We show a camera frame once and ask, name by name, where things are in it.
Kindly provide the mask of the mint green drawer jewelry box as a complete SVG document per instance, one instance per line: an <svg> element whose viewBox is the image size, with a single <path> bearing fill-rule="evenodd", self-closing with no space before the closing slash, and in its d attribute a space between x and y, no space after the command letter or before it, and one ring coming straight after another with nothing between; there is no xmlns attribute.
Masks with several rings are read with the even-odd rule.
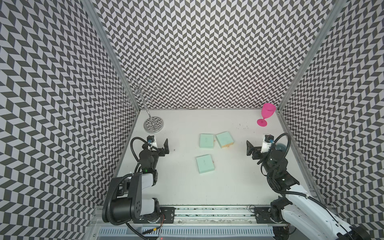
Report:
<svg viewBox="0 0 384 240"><path fill-rule="evenodd" d="M214 134L200 134L199 147L201 149L213 149L215 142Z"/></svg>

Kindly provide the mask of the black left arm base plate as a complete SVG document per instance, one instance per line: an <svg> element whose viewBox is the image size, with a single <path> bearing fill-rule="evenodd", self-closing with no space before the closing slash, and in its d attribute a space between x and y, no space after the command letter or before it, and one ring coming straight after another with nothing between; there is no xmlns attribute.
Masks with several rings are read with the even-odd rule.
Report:
<svg viewBox="0 0 384 240"><path fill-rule="evenodd" d="M173 224L175 220L175 211L174 207L160 207L160 213L158 217L149 217L145 215L140 217L137 220L134 220L135 224Z"/></svg>

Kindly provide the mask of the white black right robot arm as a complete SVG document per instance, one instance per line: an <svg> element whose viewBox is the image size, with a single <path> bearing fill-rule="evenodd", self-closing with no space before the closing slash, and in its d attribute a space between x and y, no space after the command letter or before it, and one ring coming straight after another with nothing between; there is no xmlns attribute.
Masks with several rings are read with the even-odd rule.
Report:
<svg viewBox="0 0 384 240"><path fill-rule="evenodd" d="M371 239L363 227L354 227L332 213L288 172L291 143L287 133L265 135L260 147L246 142L247 156L257 161L269 187L280 195L270 204L270 219L274 223L287 222L310 240Z"/></svg>

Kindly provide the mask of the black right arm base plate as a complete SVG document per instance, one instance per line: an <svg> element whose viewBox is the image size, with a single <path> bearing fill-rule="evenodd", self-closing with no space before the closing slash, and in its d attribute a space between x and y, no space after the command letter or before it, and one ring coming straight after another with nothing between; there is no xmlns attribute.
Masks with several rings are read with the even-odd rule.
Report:
<svg viewBox="0 0 384 240"><path fill-rule="evenodd" d="M253 212L257 224L287 224L284 220L280 222L272 220L268 207L253 207Z"/></svg>

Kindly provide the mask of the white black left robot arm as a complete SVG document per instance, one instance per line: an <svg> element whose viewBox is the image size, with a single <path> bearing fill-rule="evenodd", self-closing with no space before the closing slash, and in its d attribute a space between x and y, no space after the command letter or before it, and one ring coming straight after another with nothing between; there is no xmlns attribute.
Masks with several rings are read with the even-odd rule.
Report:
<svg viewBox="0 0 384 240"><path fill-rule="evenodd" d="M169 141L158 148L154 136L132 138L130 149L137 162L133 173L113 178L102 209L102 219L112 225L130 221L158 223L161 208L157 198L144 198L143 190L153 187L158 181L157 164L160 157L170 153Z"/></svg>

